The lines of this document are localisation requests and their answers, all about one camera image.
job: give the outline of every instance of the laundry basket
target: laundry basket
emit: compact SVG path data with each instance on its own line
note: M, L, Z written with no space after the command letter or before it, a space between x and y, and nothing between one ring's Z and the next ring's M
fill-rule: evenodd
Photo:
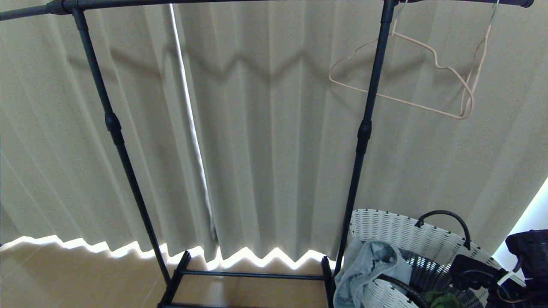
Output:
M455 217L464 229L465 238L450 231L425 224L424 219L435 214ZM484 307L487 303L488 290L459 291L450 285L449 268L457 254L469 256L489 266L500 268L500 265L478 245L470 241L470 234L464 221L456 214L438 210L429 212L419 220L372 209L356 209L352 213L350 231L354 238L362 242L377 239L389 242L398 247L402 257L411 264L413 273L409 285L419 292L441 291L453 293L464 307ZM385 281L375 280L368 288L369 303L375 303L375 297L384 296L380 301L391 300L374 307L417 306L405 295L395 290Z

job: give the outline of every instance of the tile floor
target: tile floor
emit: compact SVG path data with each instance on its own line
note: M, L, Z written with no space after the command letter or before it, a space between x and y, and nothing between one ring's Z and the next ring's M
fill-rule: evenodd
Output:
M173 272L176 265L169 265ZM193 258L189 269L203 269ZM321 274L319 262L292 271L278 259L264 268L242 260L231 271ZM165 290L156 259L132 252L112 258L84 247L19 243L0 252L0 307L155 308ZM327 307L323 282L187 276L174 302L229 307Z

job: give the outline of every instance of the dark green garment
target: dark green garment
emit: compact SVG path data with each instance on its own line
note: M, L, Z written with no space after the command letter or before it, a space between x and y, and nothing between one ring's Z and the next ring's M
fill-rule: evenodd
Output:
M451 293L429 291L422 296L430 304L430 308L463 308L459 299Z

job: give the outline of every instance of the curtain fold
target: curtain fold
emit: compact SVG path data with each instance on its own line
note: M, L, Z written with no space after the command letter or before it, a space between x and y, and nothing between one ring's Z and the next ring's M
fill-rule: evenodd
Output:
M294 260L309 249L335 257L366 95L330 83L328 72L378 35L381 8L178 4L180 45L167 5L86 11L145 203L171 255L200 245L210 260L218 245L224 258L243 247L259 257L275 247ZM469 119L377 99L356 207L415 218L451 210L482 248L498 247L548 176L548 38L538 35L548 32L547 9L542 1L499 6ZM485 3L407 4L398 31L466 75L491 14ZM365 48L334 77L367 88L373 56L374 46ZM1 22L0 71L0 242L56 234L151 249L73 18ZM460 91L427 50L389 39L379 93L455 112ZM428 221L462 232L450 218Z

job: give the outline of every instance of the white hanger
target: white hanger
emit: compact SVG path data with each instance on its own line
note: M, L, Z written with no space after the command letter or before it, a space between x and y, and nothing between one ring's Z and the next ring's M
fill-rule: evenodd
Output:
M436 65L436 67L439 69L439 70L449 70L451 71L457 78L458 80L460 81L460 83L463 84L463 87L464 87L464 90L463 90L463 95L461 97L461 100L460 100L460 114L459 115L454 115L454 114L451 114L451 113L447 113L447 112L444 112L444 111L441 111L441 110L437 110L437 109L433 109L433 108L430 108L430 107L426 107L426 106L423 106L423 105L419 105L419 104L415 104L413 102L409 102L409 101L405 101L405 100L401 100L401 99L398 99L398 98L393 98L391 96L387 96L387 95L383 95L383 94L378 94L377 93L377 96L380 96L382 98L387 98L387 99L390 99L390 100L393 100L393 101L397 101L397 102L402 102L404 104L408 104L408 105L411 105L411 106L415 106L415 107L418 107L418 108L422 108L422 109L425 109L425 110L429 110L429 111L433 111L433 112L436 112L436 113L439 113L440 115L444 115L444 116L448 116L448 117L451 117L451 118L455 118L455 119L466 119L468 118L473 110L474 110L474 104L475 104L475 100L474 100L474 91L476 90L476 86L477 86L477 83L478 83L478 79L479 79L479 76L480 76L480 72L481 72L481 68L483 66L483 62L485 60L485 55L487 53L487 40L488 40L488 37L489 37L489 33L491 32L491 25L493 23L493 17L495 16L495 12L496 12L496 8L498 7L499 5L499 2L500 0L497 0L495 6L494 6L494 10L493 10L493 15L491 16L491 21L489 22L489 27L487 27L487 32L485 34L485 37L480 41L480 43L478 44L477 48L476 48L476 52L474 53L474 57L473 57L473 62L472 62L472 67L470 68L470 72L468 73L467 77L466 77L466 81L464 81L464 79L457 73L457 71L450 67L450 66L440 66L438 64L438 55L436 53L436 51L424 44L424 43L421 43L415 39L412 39L410 37L407 37L403 34L400 34L398 32L396 32L396 25L398 23L398 17L399 17L399 14L401 13L401 11L403 10L403 7L407 4L408 0L406 0L406 2L403 4L402 8L398 11L398 13L396 14L396 17L394 19L394 26L392 28L392 33L391 33L391 36L397 36L397 37L401 37L407 41L410 41L412 43L415 43L421 47L424 47L426 49L428 49L430 52L432 52L432 54L434 55L434 64ZM354 56L356 55L356 53L358 52L358 50L360 50L361 48L371 44L371 43L374 43L376 42L378 39L374 39L372 41L369 41L361 46L359 46L358 48L356 48L352 54L352 56L350 57L343 57L341 58L339 61L335 62L335 64L331 67L331 69L329 70L329 80L331 80L332 82L336 83L336 84L339 84L339 85L342 85L344 87L347 87L347 88L350 88L350 89L353 89L353 90L357 90L357 91L360 91L360 92L365 92L367 93L368 91L367 90L364 90L364 89L359 89L359 88L355 88L355 87L352 87L350 85L347 85L347 84L344 84L344 83L341 83L341 82L338 82L336 80L334 80L332 77L331 77L331 74L333 72L333 69L337 66L337 64L341 63L343 60L345 59L352 59L354 58ZM470 87L468 86L468 82L470 80L470 77L472 76L472 72L473 72L473 69L474 69L474 66L476 64L476 55L480 49L480 46L481 44L483 43L483 54L482 54L482 58L481 60L479 61L479 66L478 66L478 70L477 70L477 73L476 73L476 77L474 79L474 83L472 85L472 88L470 89ZM466 102L466 104L464 104L464 97L465 97L465 94L468 93L468 101Z

